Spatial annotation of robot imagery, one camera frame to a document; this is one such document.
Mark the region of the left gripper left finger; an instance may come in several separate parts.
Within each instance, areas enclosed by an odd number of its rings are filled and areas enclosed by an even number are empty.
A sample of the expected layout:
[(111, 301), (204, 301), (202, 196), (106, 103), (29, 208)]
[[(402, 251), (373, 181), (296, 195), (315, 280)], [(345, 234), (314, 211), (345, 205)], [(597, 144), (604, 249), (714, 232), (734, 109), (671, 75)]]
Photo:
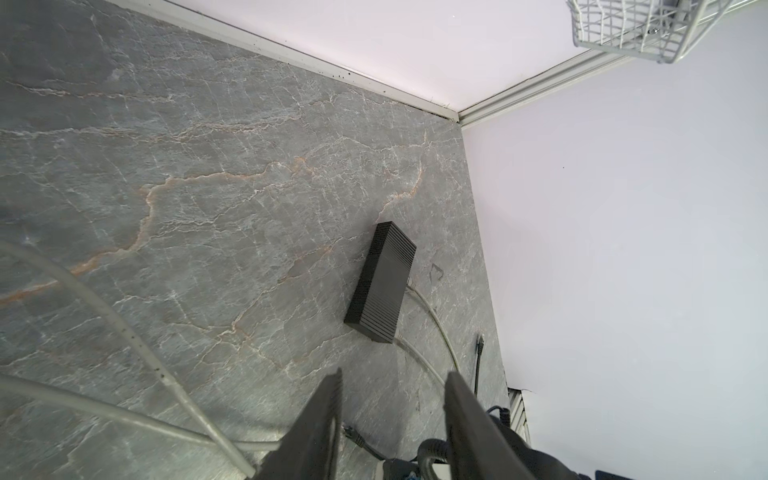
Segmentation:
[(342, 426), (343, 374), (319, 384), (297, 420), (254, 479), (334, 479)]

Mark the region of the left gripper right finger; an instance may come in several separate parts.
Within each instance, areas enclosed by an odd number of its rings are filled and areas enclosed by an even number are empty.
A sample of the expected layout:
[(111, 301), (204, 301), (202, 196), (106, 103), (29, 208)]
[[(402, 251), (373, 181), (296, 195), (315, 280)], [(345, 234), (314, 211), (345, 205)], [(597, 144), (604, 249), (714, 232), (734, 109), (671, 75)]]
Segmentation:
[(447, 376), (444, 409), (453, 479), (534, 479), (458, 372)]

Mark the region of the small black network switch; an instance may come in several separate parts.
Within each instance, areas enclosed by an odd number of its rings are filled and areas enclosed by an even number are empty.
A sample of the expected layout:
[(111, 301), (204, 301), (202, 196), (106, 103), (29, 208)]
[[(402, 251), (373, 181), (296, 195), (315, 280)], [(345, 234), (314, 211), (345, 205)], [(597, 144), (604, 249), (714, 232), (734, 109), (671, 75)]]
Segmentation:
[(392, 344), (417, 251), (392, 221), (378, 223), (344, 323), (374, 342)]

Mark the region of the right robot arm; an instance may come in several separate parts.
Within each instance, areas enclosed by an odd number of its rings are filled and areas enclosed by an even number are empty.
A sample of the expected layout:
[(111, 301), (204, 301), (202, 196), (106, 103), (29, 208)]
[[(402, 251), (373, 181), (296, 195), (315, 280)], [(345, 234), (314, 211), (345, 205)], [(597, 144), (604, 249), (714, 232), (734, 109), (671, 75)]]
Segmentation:
[[(525, 440), (511, 429), (512, 414), (508, 408), (493, 406), (487, 414), (501, 432), (505, 441), (535, 479), (622, 479), (601, 470), (592, 477), (577, 473), (551, 455), (532, 449)], [(427, 439), (417, 450), (415, 460), (381, 458), (376, 467), (375, 479), (449, 479), (449, 444), (441, 439)]]

